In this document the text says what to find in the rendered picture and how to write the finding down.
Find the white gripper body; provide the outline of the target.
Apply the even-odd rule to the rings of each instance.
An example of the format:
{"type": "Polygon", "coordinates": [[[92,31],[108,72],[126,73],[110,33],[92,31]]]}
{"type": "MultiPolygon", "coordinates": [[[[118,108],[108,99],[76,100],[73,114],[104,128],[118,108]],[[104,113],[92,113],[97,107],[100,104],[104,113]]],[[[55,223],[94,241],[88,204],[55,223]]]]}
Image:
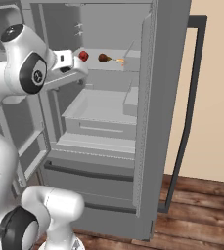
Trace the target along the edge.
{"type": "Polygon", "coordinates": [[[82,79],[88,75],[87,63],[74,56],[72,60],[59,60],[48,71],[44,90],[59,88],[65,84],[82,79]]]}

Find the grey fridge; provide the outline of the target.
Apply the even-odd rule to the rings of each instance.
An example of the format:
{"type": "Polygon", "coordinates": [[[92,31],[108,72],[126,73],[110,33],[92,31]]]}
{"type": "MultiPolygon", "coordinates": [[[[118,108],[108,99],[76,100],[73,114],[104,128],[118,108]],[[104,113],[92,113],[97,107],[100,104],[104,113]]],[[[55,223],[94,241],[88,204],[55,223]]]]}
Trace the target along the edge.
{"type": "MultiPolygon", "coordinates": [[[[84,89],[127,93],[133,79],[138,80],[139,87],[140,68],[137,72],[124,71],[123,65],[115,60],[123,59],[133,40],[141,44],[142,24],[150,13],[152,0],[20,0],[20,3],[23,14],[19,24],[31,28],[49,49],[70,50],[77,57],[81,51],[89,55],[85,62],[86,77],[47,91],[43,85],[34,95],[9,96],[39,96],[48,138],[49,153],[38,169],[42,184],[29,185],[24,190],[31,186],[50,187],[41,171],[47,158],[130,168],[134,177],[136,138],[68,133],[63,114],[84,89]],[[100,54],[112,60],[99,62],[100,54]]],[[[22,194],[13,197],[12,186],[8,202],[15,206],[22,204],[22,194]]]]}

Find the grey fridge crisper drawer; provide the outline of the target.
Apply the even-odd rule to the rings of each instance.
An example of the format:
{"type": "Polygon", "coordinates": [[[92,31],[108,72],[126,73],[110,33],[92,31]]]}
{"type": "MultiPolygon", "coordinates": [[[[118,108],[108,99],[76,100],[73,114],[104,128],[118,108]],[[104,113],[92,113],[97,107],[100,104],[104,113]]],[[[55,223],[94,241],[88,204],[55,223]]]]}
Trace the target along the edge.
{"type": "Polygon", "coordinates": [[[137,118],[123,113],[125,92],[84,89],[66,109],[68,133],[134,140],[137,118]]]}

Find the grey fridge door with shelves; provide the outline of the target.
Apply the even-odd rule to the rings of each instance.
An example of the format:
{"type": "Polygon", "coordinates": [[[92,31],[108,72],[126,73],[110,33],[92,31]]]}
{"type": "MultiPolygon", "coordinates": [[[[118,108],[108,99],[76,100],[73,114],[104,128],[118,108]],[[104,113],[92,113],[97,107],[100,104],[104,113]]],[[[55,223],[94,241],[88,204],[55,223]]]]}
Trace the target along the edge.
{"type": "MultiPolygon", "coordinates": [[[[11,25],[22,23],[20,0],[0,0],[0,36],[11,25]]],[[[0,61],[6,59],[0,42],[0,61]]],[[[41,185],[39,165],[49,153],[39,96],[7,98],[0,104],[0,133],[19,152],[18,171],[12,184],[12,196],[22,194],[29,185],[41,185]]]]}

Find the grey door bin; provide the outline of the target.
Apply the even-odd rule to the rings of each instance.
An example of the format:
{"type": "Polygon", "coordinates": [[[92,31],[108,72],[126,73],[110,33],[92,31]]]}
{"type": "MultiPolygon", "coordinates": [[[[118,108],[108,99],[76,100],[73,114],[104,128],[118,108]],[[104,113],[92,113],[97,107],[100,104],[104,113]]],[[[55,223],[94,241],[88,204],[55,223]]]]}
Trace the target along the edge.
{"type": "Polygon", "coordinates": [[[137,116],[138,91],[138,80],[133,79],[123,101],[123,113],[125,115],[137,116]]]}
{"type": "Polygon", "coordinates": [[[129,45],[128,49],[126,50],[123,58],[124,58],[124,64],[123,69],[124,71],[132,71],[137,72],[140,68],[140,41],[139,40],[133,40],[131,44],[129,45]]]}

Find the grey freezer drawer front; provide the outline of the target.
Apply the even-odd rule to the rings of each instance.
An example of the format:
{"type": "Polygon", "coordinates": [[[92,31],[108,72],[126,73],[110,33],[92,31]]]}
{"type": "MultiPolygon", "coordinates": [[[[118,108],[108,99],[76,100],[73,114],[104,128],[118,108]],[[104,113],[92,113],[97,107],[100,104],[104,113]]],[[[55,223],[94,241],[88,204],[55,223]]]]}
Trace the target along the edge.
{"type": "Polygon", "coordinates": [[[50,187],[74,190],[81,193],[88,203],[134,208],[132,204],[133,182],[88,178],[47,170],[44,168],[46,161],[51,161],[53,165],[82,171],[133,177],[132,169],[59,158],[47,158],[41,166],[44,182],[50,187]]]}
{"type": "Polygon", "coordinates": [[[81,217],[72,223],[75,229],[118,237],[133,237],[136,214],[84,208],[81,217]]]}

